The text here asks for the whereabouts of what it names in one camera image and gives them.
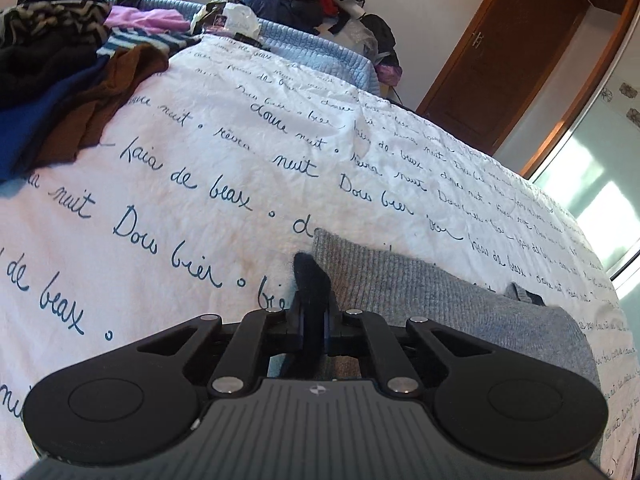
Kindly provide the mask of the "grey and navy sweater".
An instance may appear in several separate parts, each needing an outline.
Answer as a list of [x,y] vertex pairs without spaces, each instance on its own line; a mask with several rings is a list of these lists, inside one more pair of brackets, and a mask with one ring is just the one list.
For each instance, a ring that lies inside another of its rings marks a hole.
[[296,314],[313,356],[332,320],[381,315],[421,379],[391,398],[363,379],[382,415],[416,422],[431,477],[597,479],[608,408],[587,339],[563,309],[460,280],[434,264],[326,231],[294,257]]

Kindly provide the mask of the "wooden bedroom door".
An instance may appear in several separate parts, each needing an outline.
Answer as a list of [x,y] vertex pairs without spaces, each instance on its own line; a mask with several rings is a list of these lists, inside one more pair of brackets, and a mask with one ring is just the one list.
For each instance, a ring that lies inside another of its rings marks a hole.
[[492,155],[532,104],[590,9],[632,0],[483,0],[416,110]]

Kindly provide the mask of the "pile of unfolded small clothes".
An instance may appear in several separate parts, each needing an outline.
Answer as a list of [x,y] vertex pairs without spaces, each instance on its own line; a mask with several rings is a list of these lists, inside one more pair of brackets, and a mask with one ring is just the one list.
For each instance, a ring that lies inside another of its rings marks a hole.
[[198,43],[175,9],[17,0],[1,13],[1,179],[73,162],[145,79]]

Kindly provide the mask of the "pile of clothes on chair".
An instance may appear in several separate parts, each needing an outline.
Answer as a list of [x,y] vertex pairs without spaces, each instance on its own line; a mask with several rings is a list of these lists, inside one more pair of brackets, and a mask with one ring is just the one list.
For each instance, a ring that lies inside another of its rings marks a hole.
[[368,12],[366,0],[226,0],[248,6],[258,18],[299,32],[322,36],[352,49],[372,62],[384,89],[398,86],[402,76],[396,39],[380,16]]

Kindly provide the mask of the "white script-print bedspread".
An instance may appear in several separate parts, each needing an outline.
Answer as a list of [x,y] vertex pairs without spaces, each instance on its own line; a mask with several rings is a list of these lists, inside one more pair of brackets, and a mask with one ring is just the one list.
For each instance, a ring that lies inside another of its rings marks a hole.
[[207,36],[143,81],[97,146],[2,186],[2,477],[36,461],[22,407],[38,380],[201,313],[287,307],[316,229],[563,308],[610,408],[601,467],[631,476],[637,350],[566,208],[424,118]]

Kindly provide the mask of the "light blue quilted blanket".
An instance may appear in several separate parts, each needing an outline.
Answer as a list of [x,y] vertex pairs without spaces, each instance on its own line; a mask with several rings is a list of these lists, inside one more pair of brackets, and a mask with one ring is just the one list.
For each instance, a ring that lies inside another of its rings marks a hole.
[[[139,9],[174,9],[191,21],[204,6],[186,0],[141,0]],[[343,79],[361,90],[380,96],[380,83],[372,62],[353,50],[319,36],[259,19],[260,43],[281,58]]]

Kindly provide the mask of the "white plastic bag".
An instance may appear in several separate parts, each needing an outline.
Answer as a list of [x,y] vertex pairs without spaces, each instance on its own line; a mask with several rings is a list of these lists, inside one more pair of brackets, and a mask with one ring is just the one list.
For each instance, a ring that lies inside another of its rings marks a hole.
[[191,21],[193,35],[209,34],[234,37],[241,35],[257,40],[260,23],[248,6],[227,1],[211,1],[194,14]]

